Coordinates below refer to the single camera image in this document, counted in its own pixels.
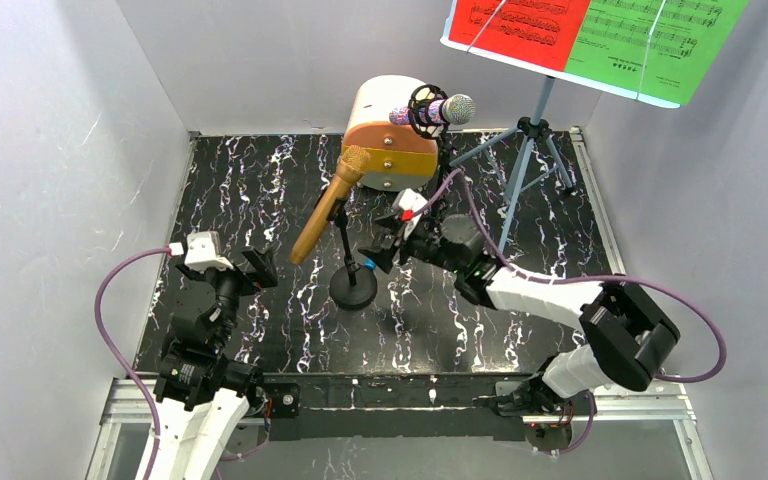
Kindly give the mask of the black shock-mount tripod stand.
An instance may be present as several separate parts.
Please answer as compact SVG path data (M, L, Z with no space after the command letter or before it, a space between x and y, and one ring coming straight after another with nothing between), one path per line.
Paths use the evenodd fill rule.
M446 100L448 95L439 86L421 84L412 93L408 100L409 125L420 137L433 140L437 147L437 170L434 180L427 188L429 195L437 191L443 184L443 180L450 173L449 163L453 148L448 135L449 123L443 126L433 126L429 120L421 118L421 110L427 109L433 101Z

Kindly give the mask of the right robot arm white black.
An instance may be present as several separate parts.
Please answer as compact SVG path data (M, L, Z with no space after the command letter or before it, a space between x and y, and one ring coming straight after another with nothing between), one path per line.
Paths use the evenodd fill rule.
M680 339L640 286L620 279L559 285L542 274L514 271L466 214L416 221L400 211L375 222L379 234L359 251L382 271L416 259L452 272L456 290L474 305L530 314L584 336L584 345L550 357L512 391L476 399L499 416L550 413L604 385L644 391Z

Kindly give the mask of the purple glitter microphone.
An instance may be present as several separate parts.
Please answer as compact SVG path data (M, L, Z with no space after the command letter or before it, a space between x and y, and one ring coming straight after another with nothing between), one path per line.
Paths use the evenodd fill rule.
M447 98L411 100L407 106L392 110L388 119L393 125L417 127L463 125L476 113L474 100L464 94Z

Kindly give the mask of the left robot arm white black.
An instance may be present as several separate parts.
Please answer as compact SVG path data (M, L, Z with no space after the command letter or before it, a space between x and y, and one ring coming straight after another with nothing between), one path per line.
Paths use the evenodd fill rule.
M198 316L173 319L149 396L152 426L137 476L140 479L209 479L231 434L248 414L271 426L274 402L263 370L224 352L236 328L240 300L277 284L273 253L247 247L248 269L180 242L165 253L179 271L209 285L214 300Z

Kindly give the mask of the gold microphone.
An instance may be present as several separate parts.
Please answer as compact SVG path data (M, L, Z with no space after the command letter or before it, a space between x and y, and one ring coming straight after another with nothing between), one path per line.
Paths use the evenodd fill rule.
M363 147L349 146L339 157L335 174L292 247L290 262L300 265L314 250L338 200L345 199L366 174L371 154Z

